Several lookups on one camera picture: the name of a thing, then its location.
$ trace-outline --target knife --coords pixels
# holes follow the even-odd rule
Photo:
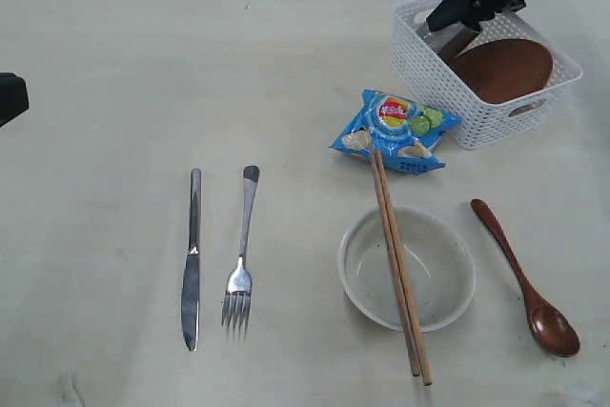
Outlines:
[[[199,341],[199,226],[201,224],[201,171],[191,170],[191,208],[189,210],[189,251],[182,278],[182,335],[189,351]]]

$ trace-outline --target fork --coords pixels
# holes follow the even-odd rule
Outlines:
[[[225,299],[222,303],[221,325],[227,323],[227,332],[232,326],[235,332],[235,325],[239,321],[239,331],[245,322],[244,338],[248,333],[248,319],[250,317],[250,300],[252,296],[252,276],[246,269],[246,251],[248,249],[248,232],[250,230],[250,217],[254,204],[254,195],[258,186],[258,176],[260,170],[257,166],[248,166],[244,169],[244,216],[241,225],[241,241],[239,243],[239,256],[237,266],[229,275]]]

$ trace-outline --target chopsticks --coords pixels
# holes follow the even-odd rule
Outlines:
[[[388,260],[400,310],[402,331],[407,344],[409,362],[411,363],[411,372],[413,376],[422,375],[424,385],[428,386],[432,384],[430,364],[426,356],[426,344],[423,333],[419,327],[416,300],[407,269],[407,258],[404,253],[400,231],[398,230],[392,197],[388,189],[388,177],[383,167],[383,156],[379,150],[374,148],[373,144],[370,145],[369,153],[373,168],[373,178],[375,180],[377,203],[379,204],[383,233],[388,249]]]

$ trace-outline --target brown plate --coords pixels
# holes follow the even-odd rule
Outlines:
[[[449,67],[481,100],[501,104],[544,88],[553,56],[538,42],[511,38],[463,52]]]

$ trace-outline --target spoon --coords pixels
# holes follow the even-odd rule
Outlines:
[[[580,341],[576,331],[565,316],[544,299],[529,282],[491,209],[480,199],[473,199],[470,206],[504,252],[517,277],[523,291],[527,323],[534,339],[542,348],[557,356],[569,357],[578,353]]]

